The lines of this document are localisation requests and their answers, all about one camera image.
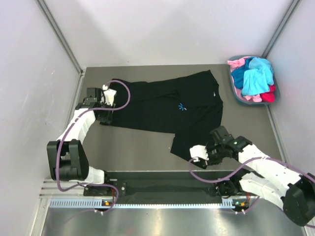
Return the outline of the black t shirt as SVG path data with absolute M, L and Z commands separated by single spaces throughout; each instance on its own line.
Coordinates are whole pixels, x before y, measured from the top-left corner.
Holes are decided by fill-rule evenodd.
M 190 160 L 195 145 L 213 145 L 210 132 L 221 125 L 223 101 L 210 70 L 156 82 L 118 80 L 112 126 L 174 134 L 171 153 Z

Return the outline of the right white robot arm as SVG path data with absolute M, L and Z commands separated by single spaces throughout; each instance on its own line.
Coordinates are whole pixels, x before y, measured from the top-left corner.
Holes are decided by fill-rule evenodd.
M 239 170 L 219 182 L 219 193 L 227 195 L 249 192 L 279 207 L 289 220 L 306 226 L 315 217 L 315 177 L 263 153 L 243 136 L 234 138 L 224 126 L 211 131 L 215 142 L 206 146 L 206 163 L 219 164 L 232 158 Z

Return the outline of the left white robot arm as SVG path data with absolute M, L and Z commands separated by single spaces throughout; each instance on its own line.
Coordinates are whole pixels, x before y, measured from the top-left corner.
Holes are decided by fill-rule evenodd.
M 88 184 L 101 195 L 111 191 L 112 184 L 107 173 L 89 165 L 83 142 L 95 121 L 110 124 L 116 93 L 106 85 L 103 88 L 88 88 L 87 97 L 76 106 L 66 130 L 57 140 L 47 144 L 50 175 L 60 191 Z

